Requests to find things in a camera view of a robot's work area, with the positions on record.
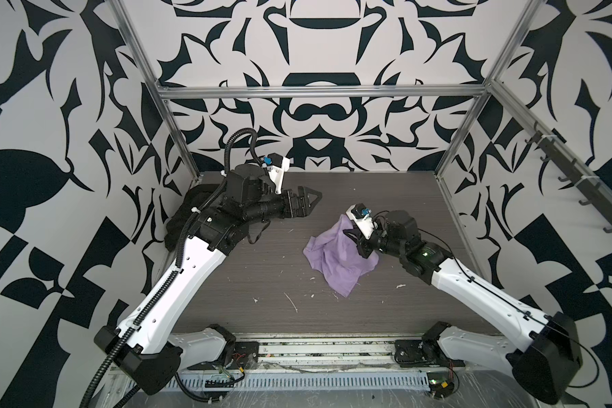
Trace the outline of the purple cloth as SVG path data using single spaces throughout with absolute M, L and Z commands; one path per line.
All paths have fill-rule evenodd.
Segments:
M 348 216 L 341 215 L 331 229 L 311 237 L 303 251 L 310 267 L 321 272 L 329 287 L 345 298 L 360 277 L 375 270 L 379 262 L 377 253 L 368 258 L 359 255 L 356 244 L 343 233 L 352 227 Z

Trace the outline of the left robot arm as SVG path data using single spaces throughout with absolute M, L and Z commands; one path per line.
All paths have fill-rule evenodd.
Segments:
M 243 164 L 224 172 L 222 182 L 200 207 L 192 207 L 180 231 L 175 259 L 144 301 L 115 327 L 105 326 L 95 343 L 106 354 L 85 394 L 93 392 L 111 365 L 134 382 L 136 391 L 156 394 L 186 368 L 232 362 L 235 336 L 219 325 L 197 333 L 173 334 L 185 308 L 251 225 L 309 216 L 321 201 L 317 190 L 284 190 L 286 166 Z

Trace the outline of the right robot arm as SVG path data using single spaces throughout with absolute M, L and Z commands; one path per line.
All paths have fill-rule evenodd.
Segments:
M 555 405 L 583 365 L 576 323 L 552 316 L 496 288 L 466 267 L 440 238 L 426 241 L 406 211 L 373 214 L 351 206 L 345 231 L 360 256 L 393 256 L 410 275 L 458 300 L 496 328 L 496 336 L 438 324 L 430 330 L 445 357 L 490 368 L 512 377 L 536 400 Z

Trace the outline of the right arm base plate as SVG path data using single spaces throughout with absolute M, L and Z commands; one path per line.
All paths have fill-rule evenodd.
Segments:
M 463 360 L 448 358 L 434 341 L 421 339 L 396 340 L 394 361 L 401 368 L 466 366 Z

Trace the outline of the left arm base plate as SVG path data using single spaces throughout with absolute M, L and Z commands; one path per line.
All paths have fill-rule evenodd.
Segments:
M 189 369 L 191 371 L 217 369 L 219 367 L 226 369 L 242 367 L 243 369 L 248 369 L 258 362 L 259 346 L 260 343 L 257 341 L 236 342 L 234 346 L 224 351 L 224 357 L 213 362 L 193 365 Z

